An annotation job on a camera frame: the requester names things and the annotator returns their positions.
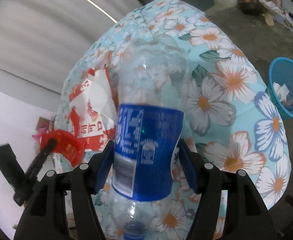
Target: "light blue floral fabric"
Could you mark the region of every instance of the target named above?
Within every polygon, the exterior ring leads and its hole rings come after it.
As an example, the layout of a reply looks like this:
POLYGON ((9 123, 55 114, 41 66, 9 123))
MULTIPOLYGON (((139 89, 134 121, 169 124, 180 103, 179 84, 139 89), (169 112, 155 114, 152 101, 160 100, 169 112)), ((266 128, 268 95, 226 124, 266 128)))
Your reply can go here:
MULTIPOLYGON (((125 16, 78 61, 66 79, 55 127, 68 129, 69 94, 82 82, 82 73, 111 52, 114 73, 125 48, 136 38, 151 41, 160 33, 174 38, 189 56, 192 84, 182 137, 192 151, 224 171, 244 169, 267 208, 287 187, 291 165, 282 119, 265 93, 266 85, 242 51, 205 13, 179 0, 155 0, 125 16)), ((86 154, 88 161, 94 152, 86 154)), ((55 155, 58 172, 69 171, 66 159, 55 155)), ((188 187, 177 162, 168 212, 152 222, 156 233, 146 239, 182 240, 191 227, 200 195, 188 187)), ((109 215, 111 174, 93 203, 107 237, 121 239, 109 215)), ((227 192, 222 193, 215 238, 223 231, 227 192)))

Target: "clear plastic bottle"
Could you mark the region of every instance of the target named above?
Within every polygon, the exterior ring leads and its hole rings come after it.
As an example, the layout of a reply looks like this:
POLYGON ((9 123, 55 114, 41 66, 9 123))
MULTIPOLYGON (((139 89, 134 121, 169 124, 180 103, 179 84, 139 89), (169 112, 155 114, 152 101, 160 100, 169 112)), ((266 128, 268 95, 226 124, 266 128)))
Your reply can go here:
POLYGON ((144 239, 154 230, 152 221, 164 216, 191 79, 188 70, 186 53, 167 35, 128 46, 118 69, 111 218, 125 240, 144 239))

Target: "barcode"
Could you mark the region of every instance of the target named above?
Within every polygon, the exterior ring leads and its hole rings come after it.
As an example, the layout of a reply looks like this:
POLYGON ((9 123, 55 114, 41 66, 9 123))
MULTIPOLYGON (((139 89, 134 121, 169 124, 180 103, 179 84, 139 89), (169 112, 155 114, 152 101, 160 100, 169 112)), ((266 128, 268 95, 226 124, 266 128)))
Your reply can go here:
POLYGON ((113 163, 113 187, 121 194, 132 197, 137 161, 115 152, 113 163))

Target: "red plastic wrapper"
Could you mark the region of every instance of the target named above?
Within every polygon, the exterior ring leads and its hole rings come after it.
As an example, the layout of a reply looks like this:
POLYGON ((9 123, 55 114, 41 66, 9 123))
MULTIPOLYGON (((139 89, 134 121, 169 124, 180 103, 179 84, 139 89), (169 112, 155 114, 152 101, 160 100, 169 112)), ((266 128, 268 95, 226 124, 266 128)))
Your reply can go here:
POLYGON ((90 68, 69 95, 68 131, 86 142, 85 151, 102 151, 116 131, 117 111, 107 67, 90 68))
POLYGON ((69 160, 72 167, 80 163, 86 147, 86 141, 77 139, 67 131, 55 130, 42 135, 41 149, 48 143, 50 138, 56 139, 58 142, 54 152, 62 154, 69 160))

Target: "gray floor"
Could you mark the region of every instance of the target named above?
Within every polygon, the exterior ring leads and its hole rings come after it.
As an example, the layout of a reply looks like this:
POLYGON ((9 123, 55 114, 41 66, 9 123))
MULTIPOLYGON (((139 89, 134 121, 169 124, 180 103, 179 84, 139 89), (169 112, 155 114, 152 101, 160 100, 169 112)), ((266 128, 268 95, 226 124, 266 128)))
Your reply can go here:
MULTIPOLYGON (((236 7, 223 11, 211 10, 207 17, 221 28, 246 55, 268 83, 268 69, 276 57, 293 60, 293 33, 280 23, 268 26, 264 18, 242 14, 236 7)), ((270 210, 275 227, 283 229, 293 220, 293 208, 285 201, 286 195, 293 196, 293 119, 284 120, 292 163, 290 181, 284 196, 270 210)))

